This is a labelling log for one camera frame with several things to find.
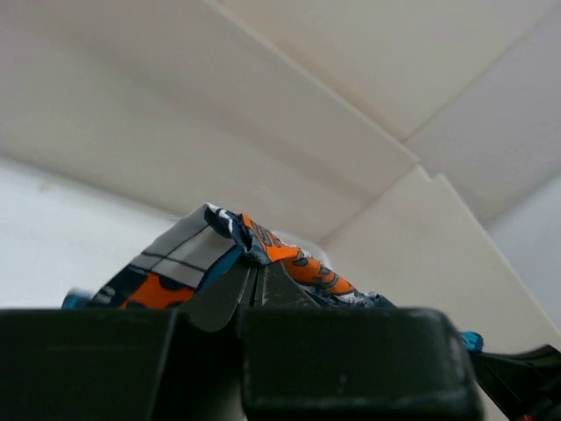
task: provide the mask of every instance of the ceiling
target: ceiling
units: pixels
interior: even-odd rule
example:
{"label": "ceiling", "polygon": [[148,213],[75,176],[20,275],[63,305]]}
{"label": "ceiling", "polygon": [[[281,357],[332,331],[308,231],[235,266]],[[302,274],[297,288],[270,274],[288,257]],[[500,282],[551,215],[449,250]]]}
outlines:
{"label": "ceiling", "polygon": [[0,153],[319,240],[418,161],[490,218],[561,169],[561,0],[11,0]]}

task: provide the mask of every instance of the cloth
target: cloth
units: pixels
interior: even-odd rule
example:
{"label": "cloth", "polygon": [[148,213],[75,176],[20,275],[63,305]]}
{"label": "cloth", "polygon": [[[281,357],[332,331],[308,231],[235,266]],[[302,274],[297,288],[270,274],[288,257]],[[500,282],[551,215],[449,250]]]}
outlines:
{"label": "cloth", "polygon": [[[281,261],[323,307],[395,307],[376,292],[359,292],[308,251],[283,243],[244,213],[206,203],[160,235],[93,297],[73,290],[62,308],[171,309],[216,281],[242,254],[258,266]],[[461,334],[468,350],[481,350],[478,333]]]}

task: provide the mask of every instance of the ceiling panel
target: ceiling panel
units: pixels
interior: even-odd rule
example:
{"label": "ceiling panel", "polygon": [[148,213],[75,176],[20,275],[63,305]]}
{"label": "ceiling panel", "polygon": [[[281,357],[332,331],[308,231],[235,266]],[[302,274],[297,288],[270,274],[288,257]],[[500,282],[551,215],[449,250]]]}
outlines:
{"label": "ceiling panel", "polygon": [[176,213],[204,201],[320,239],[415,165],[198,0],[0,7],[0,152]]}
{"label": "ceiling panel", "polygon": [[561,10],[407,142],[482,219],[561,168]]}
{"label": "ceiling panel", "polygon": [[222,0],[399,139],[558,0]]}

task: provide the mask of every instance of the black object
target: black object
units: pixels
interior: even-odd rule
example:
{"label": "black object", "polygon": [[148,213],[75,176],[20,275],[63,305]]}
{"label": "black object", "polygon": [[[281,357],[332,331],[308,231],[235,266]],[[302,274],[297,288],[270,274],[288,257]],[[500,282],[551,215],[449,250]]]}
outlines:
{"label": "black object", "polygon": [[510,355],[472,353],[471,360],[479,385],[508,419],[561,419],[561,353],[553,346]]}
{"label": "black object", "polygon": [[481,419],[433,310],[319,309],[240,260],[175,310],[0,312],[0,419]]}

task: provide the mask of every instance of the white wall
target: white wall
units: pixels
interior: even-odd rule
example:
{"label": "white wall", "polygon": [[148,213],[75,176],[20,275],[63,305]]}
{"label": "white wall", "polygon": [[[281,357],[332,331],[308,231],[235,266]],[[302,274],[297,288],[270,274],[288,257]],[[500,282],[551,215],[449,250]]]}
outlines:
{"label": "white wall", "polygon": [[97,290],[173,222],[159,210],[0,158],[0,308]]}
{"label": "white wall", "polygon": [[535,299],[561,328],[561,173],[486,228]]}

